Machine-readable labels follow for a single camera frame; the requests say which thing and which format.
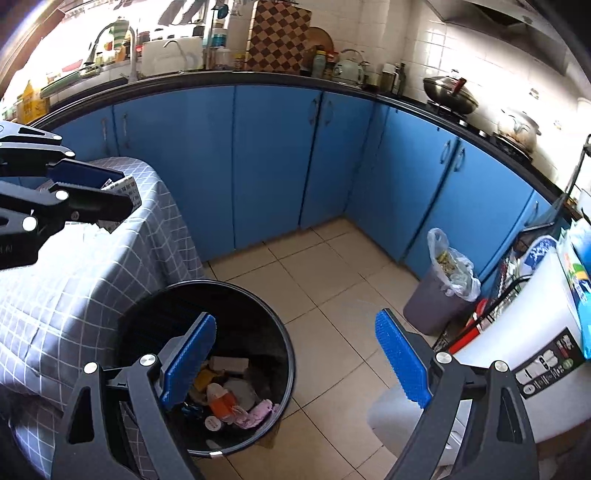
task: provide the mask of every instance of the black countertop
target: black countertop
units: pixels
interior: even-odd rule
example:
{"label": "black countertop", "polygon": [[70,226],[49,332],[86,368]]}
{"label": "black countertop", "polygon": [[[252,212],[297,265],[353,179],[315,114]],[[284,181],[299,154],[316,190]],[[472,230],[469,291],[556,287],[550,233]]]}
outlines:
{"label": "black countertop", "polygon": [[85,96],[82,99],[73,98],[69,105],[40,118],[31,126],[51,131],[60,125],[75,120],[87,113],[135,98],[171,92],[173,90],[228,85],[276,85],[317,89],[325,92],[341,93],[343,95],[384,103],[402,111],[417,115],[418,117],[423,118],[438,127],[442,127],[477,146],[527,181],[550,203],[553,203],[562,194],[562,191],[535,167],[526,166],[513,160],[499,148],[491,144],[487,139],[426,110],[424,106],[418,102],[377,95],[375,93],[365,92],[329,80],[313,79],[290,74],[261,72],[195,72],[153,77],[140,80],[139,82],[116,86],[95,93],[94,95]]}

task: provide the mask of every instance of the blue cabinet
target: blue cabinet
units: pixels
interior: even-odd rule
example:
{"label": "blue cabinet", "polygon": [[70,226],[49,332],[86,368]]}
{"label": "blue cabinet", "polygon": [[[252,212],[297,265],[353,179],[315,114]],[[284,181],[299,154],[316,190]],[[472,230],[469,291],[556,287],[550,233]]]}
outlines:
{"label": "blue cabinet", "polygon": [[76,154],[76,160],[91,161],[119,154],[111,106],[72,120],[53,132],[63,137],[61,144]]}
{"label": "blue cabinet", "polygon": [[529,227],[531,225],[539,225],[536,220],[541,216],[544,216],[548,210],[550,209],[550,204],[542,195],[540,195],[535,190],[532,192],[529,201],[525,205],[525,208],[521,212],[521,215],[517,219],[513,229],[507,235],[507,238],[501,245],[501,247],[497,250],[494,257],[491,259],[489,264],[482,270],[480,273],[481,278],[486,278],[487,275],[491,275],[491,277],[495,276],[495,270],[501,260],[501,257],[505,255],[509,247],[515,241],[515,238],[524,228]]}
{"label": "blue cabinet", "polygon": [[233,199],[236,248],[297,229],[320,92],[236,87]]}
{"label": "blue cabinet", "polygon": [[[380,124],[383,133],[372,159]],[[375,110],[369,156],[359,170],[348,215],[394,260],[400,260],[431,206],[456,141],[455,135],[414,115]]]}
{"label": "blue cabinet", "polygon": [[201,260],[234,249],[232,132],[234,87],[204,87],[115,105],[121,155],[162,178]]}
{"label": "blue cabinet", "polygon": [[361,162],[374,103],[325,93],[316,128],[300,226],[342,215]]}
{"label": "blue cabinet", "polygon": [[530,201],[533,188],[487,153],[461,142],[441,192],[404,259],[419,278],[430,268],[427,232],[441,228],[452,248],[485,273]]}

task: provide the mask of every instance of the trash can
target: trash can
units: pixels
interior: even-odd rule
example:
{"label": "trash can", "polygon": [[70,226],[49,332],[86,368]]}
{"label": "trash can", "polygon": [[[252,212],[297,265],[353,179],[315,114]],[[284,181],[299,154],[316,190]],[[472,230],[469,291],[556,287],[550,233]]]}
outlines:
{"label": "trash can", "polygon": [[271,430],[291,398],[296,360],[283,323],[260,298],[228,283],[194,280],[147,297],[122,317],[118,365],[126,367],[146,353],[158,353],[169,339],[184,335],[201,312],[212,314],[217,323],[210,355],[248,358],[261,377],[259,385],[253,384],[257,394],[280,405],[258,427],[242,430],[230,425],[219,432],[174,408],[167,414],[168,422],[189,454],[209,458],[211,452],[230,455],[244,450]]}
{"label": "trash can", "polygon": [[457,295],[445,295],[445,287],[433,267],[418,284],[413,296],[404,306],[406,320],[424,335],[439,335],[447,322],[466,312],[474,311],[476,302],[468,302]]}

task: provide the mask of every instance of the pot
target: pot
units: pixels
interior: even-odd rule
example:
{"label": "pot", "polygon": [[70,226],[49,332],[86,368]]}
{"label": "pot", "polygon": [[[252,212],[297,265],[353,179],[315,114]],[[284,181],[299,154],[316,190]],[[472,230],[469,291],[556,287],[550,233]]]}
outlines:
{"label": "pot", "polygon": [[497,129],[503,137],[512,140],[526,152],[532,153],[541,135],[540,127],[525,112],[511,108],[501,109],[503,115],[499,118]]}
{"label": "pot", "polygon": [[465,78],[457,78],[452,71],[453,76],[445,77],[427,77],[423,79],[423,86],[427,96],[438,103],[451,109],[460,115],[468,115],[478,107],[478,102],[464,85]]}

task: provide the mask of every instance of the metal screw head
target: metal screw head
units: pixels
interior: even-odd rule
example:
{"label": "metal screw head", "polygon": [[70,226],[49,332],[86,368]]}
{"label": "metal screw head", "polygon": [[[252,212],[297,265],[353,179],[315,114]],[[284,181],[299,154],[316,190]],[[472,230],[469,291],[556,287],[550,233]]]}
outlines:
{"label": "metal screw head", "polygon": [[84,373],[93,374],[94,372],[96,372],[97,368],[99,368],[99,366],[96,363],[90,362],[84,366]]}
{"label": "metal screw head", "polygon": [[495,362],[495,370],[498,370],[499,372],[506,372],[509,370],[509,365],[507,365],[505,362],[502,362],[501,360],[497,360]]}
{"label": "metal screw head", "polygon": [[447,352],[439,352],[436,356],[435,359],[440,363],[440,364],[450,364],[452,363],[452,356],[447,353]]}
{"label": "metal screw head", "polygon": [[58,200],[67,200],[70,194],[65,190],[58,190],[56,192],[56,199]]}
{"label": "metal screw head", "polygon": [[22,229],[26,232],[32,232],[35,228],[37,228],[37,219],[35,217],[26,217],[22,221]]}
{"label": "metal screw head", "polygon": [[148,353],[139,359],[139,363],[145,367],[149,367],[150,365],[153,365],[155,361],[156,361],[156,356],[152,355],[151,353]]}

